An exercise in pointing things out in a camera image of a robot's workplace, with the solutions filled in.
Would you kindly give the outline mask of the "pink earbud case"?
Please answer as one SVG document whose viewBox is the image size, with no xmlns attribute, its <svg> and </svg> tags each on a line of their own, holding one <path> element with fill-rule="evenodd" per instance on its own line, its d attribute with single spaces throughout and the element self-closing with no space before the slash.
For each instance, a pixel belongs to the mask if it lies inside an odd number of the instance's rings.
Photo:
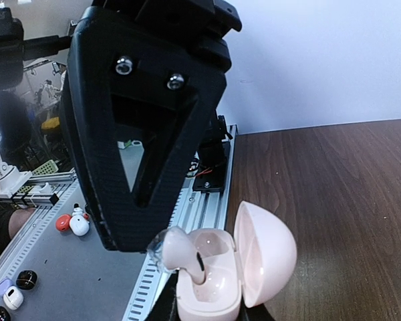
<svg viewBox="0 0 401 321">
<path fill-rule="evenodd" d="M 241 306 L 252 308 L 276 296 L 297 261 L 290 229 L 268 210 L 239 205 L 234 231 L 197 229 L 188 234 L 199 252 L 206 278 L 194 283 L 181 270 L 176 303 L 181 320 L 236 320 Z"/>
</svg>

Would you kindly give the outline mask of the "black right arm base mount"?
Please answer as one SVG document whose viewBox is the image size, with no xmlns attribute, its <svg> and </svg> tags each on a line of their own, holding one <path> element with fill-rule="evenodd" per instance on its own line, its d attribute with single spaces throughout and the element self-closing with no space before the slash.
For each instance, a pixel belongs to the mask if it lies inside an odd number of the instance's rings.
<svg viewBox="0 0 401 321">
<path fill-rule="evenodd" d="M 224 191 L 232 139 L 225 117 L 215 112 L 197 150 L 199 166 L 194 176 L 193 191 L 202 193 Z"/>
</svg>

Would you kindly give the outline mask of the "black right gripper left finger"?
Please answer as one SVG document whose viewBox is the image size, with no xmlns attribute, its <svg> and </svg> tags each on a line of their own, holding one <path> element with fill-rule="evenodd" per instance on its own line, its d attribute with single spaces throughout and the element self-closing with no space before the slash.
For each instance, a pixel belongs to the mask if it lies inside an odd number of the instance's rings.
<svg viewBox="0 0 401 321">
<path fill-rule="evenodd" d="M 176 285 L 178 272 L 172 274 L 162 289 L 156 303 L 153 305 L 146 321 L 175 321 L 178 320 L 176 300 Z"/>
</svg>

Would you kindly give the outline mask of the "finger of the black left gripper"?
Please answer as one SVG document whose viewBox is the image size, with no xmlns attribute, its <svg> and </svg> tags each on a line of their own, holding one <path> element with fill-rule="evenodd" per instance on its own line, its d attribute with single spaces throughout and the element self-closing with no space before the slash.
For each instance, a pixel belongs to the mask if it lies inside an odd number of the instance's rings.
<svg viewBox="0 0 401 321">
<path fill-rule="evenodd" d="M 227 69 L 113 11 L 85 10 L 72 37 L 61 113 L 106 249 L 143 252 L 167 227 Z"/>
</svg>

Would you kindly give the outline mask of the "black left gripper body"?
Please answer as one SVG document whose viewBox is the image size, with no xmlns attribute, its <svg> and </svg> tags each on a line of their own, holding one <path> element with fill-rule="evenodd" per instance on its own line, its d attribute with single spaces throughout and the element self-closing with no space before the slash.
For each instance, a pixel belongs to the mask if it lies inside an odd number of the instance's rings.
<svg viewBox="0 0 401 321">
<path fill-rule="evenodd" d="M 235 7 L 226 1 L 92 1 L 149 34 L 175 43 L 216 67 L 230 67 L 224 36 L 240 31 Z"/>
</svg>

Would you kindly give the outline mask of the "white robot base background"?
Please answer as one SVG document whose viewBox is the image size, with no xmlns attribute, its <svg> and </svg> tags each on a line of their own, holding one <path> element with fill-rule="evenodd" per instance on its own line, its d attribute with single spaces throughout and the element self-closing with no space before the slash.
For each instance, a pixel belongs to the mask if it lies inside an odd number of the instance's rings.
<svg viewBox="0 0 401 321">
<path fill-rule="evenodd" d="M 11 199 L 33 176 L 31 171 L 20 171 L 7 164 L 0 154 L 0 200 Z"/>
</svg>

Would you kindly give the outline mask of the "pink earbud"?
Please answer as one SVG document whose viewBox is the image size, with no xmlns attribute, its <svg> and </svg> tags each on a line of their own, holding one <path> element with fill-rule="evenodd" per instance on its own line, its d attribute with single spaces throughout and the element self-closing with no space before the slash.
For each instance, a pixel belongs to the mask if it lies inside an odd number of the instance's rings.
<svg viewBox="0 0 401 321">
<path fill-rule="evenodd" d="M 200 253 L 188 234 L 178 226 L 158 233 L 148 245 L 147 253 L 160 271 L 183 269 L 198 285 L 206 280 L 205 265 Z"/>
</svg>

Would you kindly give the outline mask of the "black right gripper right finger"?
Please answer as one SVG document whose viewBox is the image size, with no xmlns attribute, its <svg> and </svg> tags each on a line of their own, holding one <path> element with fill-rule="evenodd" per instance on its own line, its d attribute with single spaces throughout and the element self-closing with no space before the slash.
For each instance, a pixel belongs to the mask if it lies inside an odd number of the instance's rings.
<svg viewBox="0 0 401 321">
<path fill-rule="evenodd" d="M 274 321 L 264 304 L 252 308 L 242 306 L 242 321 Z"/>
</svg>

